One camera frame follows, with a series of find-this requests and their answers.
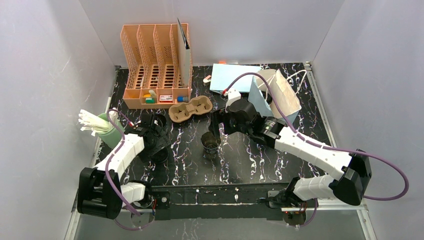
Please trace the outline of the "black lid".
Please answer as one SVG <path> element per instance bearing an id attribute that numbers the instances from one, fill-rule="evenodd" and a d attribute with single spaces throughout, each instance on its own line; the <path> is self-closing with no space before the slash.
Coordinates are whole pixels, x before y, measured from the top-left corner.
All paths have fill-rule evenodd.
<path id="1" fill-rule="evenodd" d="M 168 160 L 168 157 L 169 157 L 168 149 L 162 149 L 161 151 L 158 151 L 157 153 L 153 154 L 150 157 L 150 161 L 155 164 L 162 164 Z"/>

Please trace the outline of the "black cup with shiny contents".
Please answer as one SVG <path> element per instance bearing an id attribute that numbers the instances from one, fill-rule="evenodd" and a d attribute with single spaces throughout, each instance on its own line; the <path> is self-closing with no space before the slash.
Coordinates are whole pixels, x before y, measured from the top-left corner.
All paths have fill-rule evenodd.
<path id="1" fill-rule="evenodd" d="M 219 137 L 215 137 L 211 131 L 204 133 L 200 140 L 203 149 L 207 154 L 215 154 L 221 144 L 221 139 Z"/>

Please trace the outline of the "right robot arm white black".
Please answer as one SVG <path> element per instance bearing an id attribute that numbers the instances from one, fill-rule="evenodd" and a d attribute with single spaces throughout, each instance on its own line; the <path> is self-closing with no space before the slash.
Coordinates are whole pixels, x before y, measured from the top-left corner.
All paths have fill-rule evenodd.
<path id="1" fill-rule="evenodd" d="M 261 116 L 254 105 L 238 99 L 211 113 L 209 130 L 220 141 L 219 125 L 226 135 L 242 133 L 254 142 L 301 158 L 323 170 L 319 177 L 295 177 L 276 196 L 266 198 L 277 205 L 297 205 L 311 199 L 338 199 L 358 206 L 372 177 L 369 158 L 330 150 L 329 146 L 293 132 L 281 119 Z"/>

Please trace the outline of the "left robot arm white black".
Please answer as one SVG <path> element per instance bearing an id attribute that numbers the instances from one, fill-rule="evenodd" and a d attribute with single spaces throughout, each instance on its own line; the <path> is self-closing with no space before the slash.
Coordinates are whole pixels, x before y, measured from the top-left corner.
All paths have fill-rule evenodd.
<path id="1" fill-rule="evenodd" d="M 80 172 L 77 211 L 112 220 L 122 208 L 136 213 L 131 204 L 148 198 L 149 187 L 138 180 L 122 185 L 121 177 L 136 157 L 165 161 L 170 144 L 167 126 L 158 120 L 128 128 L 104 160 Z"/>

